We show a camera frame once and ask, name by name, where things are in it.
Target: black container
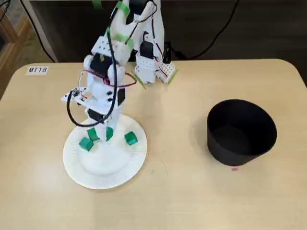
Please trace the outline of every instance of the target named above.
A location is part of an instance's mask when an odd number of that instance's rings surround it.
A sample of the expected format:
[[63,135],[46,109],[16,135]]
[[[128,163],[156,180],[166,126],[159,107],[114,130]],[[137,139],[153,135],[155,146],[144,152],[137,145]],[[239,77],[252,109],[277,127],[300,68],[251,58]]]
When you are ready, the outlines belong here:
[[268,152],[277,130],[272,118],[259,106],[243,100],[215,105],[207,120],[208,148],[219,162],[243,165]]

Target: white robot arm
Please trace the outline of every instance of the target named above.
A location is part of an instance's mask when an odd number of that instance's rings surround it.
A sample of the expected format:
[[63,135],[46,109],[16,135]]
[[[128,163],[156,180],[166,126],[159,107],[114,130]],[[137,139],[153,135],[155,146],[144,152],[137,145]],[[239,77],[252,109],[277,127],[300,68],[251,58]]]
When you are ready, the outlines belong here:
[[[126,24],[130,13],[130,1],[119,1],[111,15],[111,24],[104,36],[100,36],[92,48],[92,55],[84,59],[87,72],[87,88],[75,88],[62,100],[67,102],[70,119],[80,127],[95,127],[101,140],[109,140],[116,129],[126,98],[125,64],[133,49],[137,50],[135,74],[143,83],[154,83],[159,77],[168,83],[175,74],[172,63],[163,63],[164,26],[161,16],[161,0],[150,0],[142,13],[134,14],[134,21]],[[77,123],[70,113],[70,101],[86,107],[91,124]]]

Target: white paper plate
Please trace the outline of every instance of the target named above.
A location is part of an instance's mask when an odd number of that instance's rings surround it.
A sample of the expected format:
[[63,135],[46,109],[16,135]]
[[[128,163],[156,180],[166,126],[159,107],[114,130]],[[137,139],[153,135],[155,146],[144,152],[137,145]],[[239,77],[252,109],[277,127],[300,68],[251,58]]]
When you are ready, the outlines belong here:
[[[129,146],[124,135],[133,131],[138,143]],[[147,139],[142,127],[132,118],[121,115],[109,142],[100,140],[88,152],[79,146],[88,137],[87,128],[76,127],[68,136],[63,162],[67,174],[76,183],[91,189],[108,189],[130,180],[142,167],[147,153]]]

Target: wooden table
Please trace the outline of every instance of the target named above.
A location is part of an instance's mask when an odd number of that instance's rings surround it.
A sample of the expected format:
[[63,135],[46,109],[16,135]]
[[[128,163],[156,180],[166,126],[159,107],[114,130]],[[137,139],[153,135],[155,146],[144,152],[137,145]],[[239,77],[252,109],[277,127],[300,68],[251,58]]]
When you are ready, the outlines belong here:
[[[148,138],[140,172],[94,191],[62,163],[74,128],[61,96],[77,86],[81,63],[48,64],[46,76],[13,76],[0,101],[2,230],[305,230],[307,90],[282,60],[176,62],[171,85],[131,87],[124,114]],[[245,99],[275,120],[267,154],[232,171],[206,147],[206,119],[219,101]],[[76,119],[84,108],[72,105]]]

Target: black cord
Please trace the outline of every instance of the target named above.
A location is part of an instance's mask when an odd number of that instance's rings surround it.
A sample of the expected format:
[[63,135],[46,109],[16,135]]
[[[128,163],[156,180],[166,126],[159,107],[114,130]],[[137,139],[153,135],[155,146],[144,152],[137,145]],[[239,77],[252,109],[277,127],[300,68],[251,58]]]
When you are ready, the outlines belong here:
[[215,43],[215,41],[217,40],[217,38],[221,35],[221,33],[228,27],[228,25],[230,24],[235,12],[236,12],[236,9],[237,9],[237,6],[239,4],[240,0],[236,0],[236,3],[235,3],[235,6],[230,14],[230,17],[227,21],[227,23],[225,24],[225,26],[217,33],[217,35],[214,37],[214,39],[212,40],[212,42],[210,43],[210,45],[204,50],[202,51],[201,53],[199,53],[198,55],[195,55],[193,57],[187,57],[186,55],[184,55],[182,52],[180,51],[176,51],[174,50],[172,47],[171,47],[171,50],[174,52],[174,54],[176,55],[177,58],[181,59],[181,60],[193,60],[193,59],[196,59],[196,58],[199,58],[200,56],[204,55]]
[[55,61],[53,60],[53,58],[50,56],[50,54],[46,51],[46,49],[45,49],[45,47],[44,47],[44,45],[43,45],[43,42],[42,42],[42,40],[40,39],[39,33],[38,33],[38,31],[37,31],[37,28],[36,28],[36,26],[35,26],[35,24],[34,24],[34,22],[33,22],[33,19],[31,18],[30,14],[29,14],[29,12],[28,12],[28,10],[27,10],[27,8],[25,7],[23,0],[19,0],[19,1],[20,1],[21,5],[23,6],[24,11],[27,13],[27,15],[28,15],[28,17],[29,17],[29,19],[30,19],[30,21],[31,21],[31,23],[32,23],[32,26],[33,26],[33,28],[34,28],[34,30],[35,30],[35,33],[36,33],[37,37],[38,37],[38,40],[39,40],[40,45],[41,45],[41,47],[43,48],[43,51],[44,51],[45,54],[48,56],[48,58],[50,58],[50,60],[51,60],[52,62],[55,62]]
[[6,6],[6,8],[5,8],[4,12],[3,12],[3,15],[2,15],[1,18],[0,18],[0,22],[2,21],[2,19],[4,18],[6,12],[8,11],[8,8],[9,8],[9,6],[10,6],[11,0],[8,0],[8,1],[3,2],[3,3],[0,5],[0,7],[2,7],[2,6],[3,6],[4,4],[6,4],[6,3],[7,3],[7,6]]
[[113,64],[113,70],[114,70],[114,91],[113,91],[113,99],[112,99],[112,104],[111,104],[111,107],[110,107],[110,110],[109,112],[103,116],[103,118],[101,118],[99,121],[97,121],[96,123],[93,123],[93,124],[89,124],[89,125],[82,125],[82,124],[79,124],[71,115],[71,109],[70,109],[70,103],[71,103],[71,95],[72,95],[72,91],[69,93],[68,95],[68,98],[67,98],[67,104],[66,104],[66,108],[67,108],[67,113],[68,113],[68,116],[69,118],[71,119],[71,121],[76,125],[76,126],[79,126],[79,127],[94,127],[100,123],[104,123],[108,117],[111,115],[111,113],[113,112],[113,109],[114,109],[114,106],[115,106],[115,102],[116,102],[116,94],[117,94],[117,69],[116,69],[116,60],[115,60],[115,56],[114,56],[114,50],[113,50],[113,47],[112,47],[112,43],[111,43],[111,35],[110,35],[110,31],[107,30],[106,32],[106,35],[107,35],[107,39],[108,39],[108,42],[109,42],[109,46],[110,46],[110,52],[111,52],[111,56],[112,56],[112,64]]
[[147,18],[145,18],[144,20],[139,21],[138,23],[136,23],[136,25],[135,25],[135,27],[133,28],[131,34],[129,35],[128,39],[126,40],[125,45],[126,45],[126,44],[128,43],[128,41],[131,39],[131,37],[132,37],[132,35],[133,35],[133,33],[134,33],[136,27],[138,26],[138,24],[147,21],[147,19],[149,19],[150,17],[152,17],[152,16],[157,12],[157,10],[158,10],[157,4],[154,2],[154,0],[151,0],[151,2],[152,2],[152,3],[154,4],[154,6],[155,6],[155,11],[154,11],[151,15],[149,15]]

